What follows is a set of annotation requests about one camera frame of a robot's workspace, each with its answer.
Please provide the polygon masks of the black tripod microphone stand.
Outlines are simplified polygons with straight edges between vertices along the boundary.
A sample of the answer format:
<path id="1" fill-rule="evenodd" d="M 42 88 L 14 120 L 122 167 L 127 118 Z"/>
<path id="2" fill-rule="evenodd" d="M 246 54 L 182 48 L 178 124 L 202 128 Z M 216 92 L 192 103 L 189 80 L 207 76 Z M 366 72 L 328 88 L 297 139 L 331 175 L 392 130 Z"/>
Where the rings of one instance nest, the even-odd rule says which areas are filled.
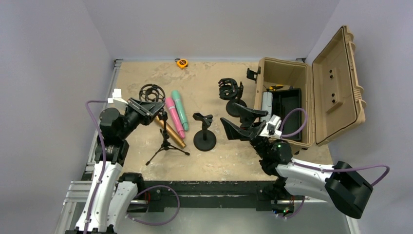
<path id="1" fill-rule="evenodd" d="M 146 102 L 162 102 L 165 104 L 166 94 L 165 91 L 156 84 L 145 84 L 141 87 L 139 91 L 139 100 L 146 101 Z M 147 161 L 146 166 L 148 166 L 151 161 L 156 157 L 156 155 L 161 151 L 168 151 L 168 150 L 177 150 L 179 152 L 184 153 L 185 155 L 189 156 L 190 153 L 173 146 L 169 142 L 169 133 L 168 133 L 168 114 L 165 111 L 165 108 L 162 108 L 160 113 L 154 119 L 155 123 L 160 125 L 160 133 L 163 137 L 163 142 L 160 148 L 155 152 L 155 154 Z"/>

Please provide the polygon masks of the pink microphone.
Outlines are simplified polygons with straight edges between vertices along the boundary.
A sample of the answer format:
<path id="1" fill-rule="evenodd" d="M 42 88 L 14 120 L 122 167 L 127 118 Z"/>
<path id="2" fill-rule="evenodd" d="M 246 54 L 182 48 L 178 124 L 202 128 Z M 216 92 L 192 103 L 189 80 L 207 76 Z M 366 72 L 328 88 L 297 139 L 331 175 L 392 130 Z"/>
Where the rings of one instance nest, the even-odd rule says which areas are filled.
<path id="1" fill-rule="evenodd" d="M 179 115 L 177 113 L 176 106 L 175 106 L 175 103 L 174 103 L 173 99 L 171 97 L 167 97 L 166 100 L 165 100 L 165 104 L 166 104 L 167 109 L 168 109 L 168 111 L 171 115 L 171 118 L 173 120 L 173 123 L 175 125 L 175 128 L 176 128 L 176 131 L 177 131 L 178 135 L 182 139 L 184 139 L 185 138 L 185 131 L 184 131 L 184 128 L 181 124 L 181 121 L 180 121 Z"/>

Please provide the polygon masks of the mint green microphone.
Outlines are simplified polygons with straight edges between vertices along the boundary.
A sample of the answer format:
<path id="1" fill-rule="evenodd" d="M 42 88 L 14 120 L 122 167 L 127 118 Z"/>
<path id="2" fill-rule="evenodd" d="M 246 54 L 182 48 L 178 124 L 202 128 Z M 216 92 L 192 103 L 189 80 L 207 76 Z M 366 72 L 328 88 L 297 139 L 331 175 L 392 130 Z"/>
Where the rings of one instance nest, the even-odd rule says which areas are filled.
<path id="1" fill-rule="evenodd" d="M 188 119 L 186 116 L 185 108 L 182 102 L 182 97 L 178 90 L 172 90 L 171 97 L 172 97 L 172 100 L 174 101 L 175 109 L 178 113 L 183 129 L 184 131 L 187 132 L 189 130 L 189 124 L 188 124 Z"/>

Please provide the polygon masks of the gold microphone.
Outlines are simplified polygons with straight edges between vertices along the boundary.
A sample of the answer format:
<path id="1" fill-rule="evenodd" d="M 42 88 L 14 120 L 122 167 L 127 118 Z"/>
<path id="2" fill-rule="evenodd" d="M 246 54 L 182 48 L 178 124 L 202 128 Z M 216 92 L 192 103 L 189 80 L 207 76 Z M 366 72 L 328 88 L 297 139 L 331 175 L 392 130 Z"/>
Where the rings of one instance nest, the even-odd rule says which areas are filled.
<path id="1" fill-rule="evenodd" d="M 164 130 L 164 121 L 161 120 L 159 117 L 156 117 L 154 120 L 155 123 L 161 128 L 161 132 Z M 186 144 L 182 137 L 168 124 L 166 123 L 166 131 L 168 136 L 181 148 L 186 148 Z"/>

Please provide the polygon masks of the black round-base stand with shockmount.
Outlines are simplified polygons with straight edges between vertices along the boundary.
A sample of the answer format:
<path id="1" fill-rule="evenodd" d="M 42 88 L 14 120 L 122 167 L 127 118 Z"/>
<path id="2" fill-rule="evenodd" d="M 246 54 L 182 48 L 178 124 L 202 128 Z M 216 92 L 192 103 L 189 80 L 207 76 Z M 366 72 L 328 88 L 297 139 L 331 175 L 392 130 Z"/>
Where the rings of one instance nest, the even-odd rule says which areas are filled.
<path id="1" fill-rule="evenodd" d="M 234 103 L 246 107 L 246 103 L 241 100 L 244 86 L 240 82 L 238 84 L 233 78 L 222 78 L 218 81 L 219 86 L 219 98 L 222 100 L 227 100 L 226 111 L 232 117 L 239 117 L 239 111 L 235 108 Z"/>

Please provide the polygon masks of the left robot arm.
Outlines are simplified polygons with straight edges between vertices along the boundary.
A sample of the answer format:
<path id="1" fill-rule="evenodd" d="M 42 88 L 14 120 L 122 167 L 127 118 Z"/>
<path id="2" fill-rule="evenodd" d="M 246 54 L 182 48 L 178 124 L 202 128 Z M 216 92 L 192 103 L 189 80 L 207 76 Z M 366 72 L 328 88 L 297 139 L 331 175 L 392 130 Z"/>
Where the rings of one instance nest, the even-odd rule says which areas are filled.
<path id="1" fill-rule="evenodd" d="M 124 113 L 110 107 L 99 118 L 92 118 L 98 133 L 92 184 L 85 207 L 75 226 L 65 231 L 67 234 L 116 233 L 130 202 L 145 194 L 140 173 L 121 173 L 129 150 L 126 139 L 139 125 L 150 125 L 165 103 L 133 98 L 117 101 Z"/>

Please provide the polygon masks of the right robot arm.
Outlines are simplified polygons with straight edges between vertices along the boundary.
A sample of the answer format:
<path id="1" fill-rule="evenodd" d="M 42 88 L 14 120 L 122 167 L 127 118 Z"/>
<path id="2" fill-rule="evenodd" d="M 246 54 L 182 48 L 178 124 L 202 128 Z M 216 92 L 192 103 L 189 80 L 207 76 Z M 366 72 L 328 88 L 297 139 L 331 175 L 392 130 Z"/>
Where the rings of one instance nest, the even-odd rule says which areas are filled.
<path id="1" fill-rule="evenodd" d="M 360 219 L 373 192 L 373 185 L 359 174 L 360 168 L 338 161 L 335 165 L 315 164 L 293 157 L 292 147 L 283 134 L 285 120 L 273 115 L 269 121 L 256 122 L 268 112 L 239 104 L 241 125 L 220 119 L 227 139 L 248 141 L 260 157 L 265 174 L 276 176 L 274 194 L 311 197 L 332 203 L 346 216 Z"/>

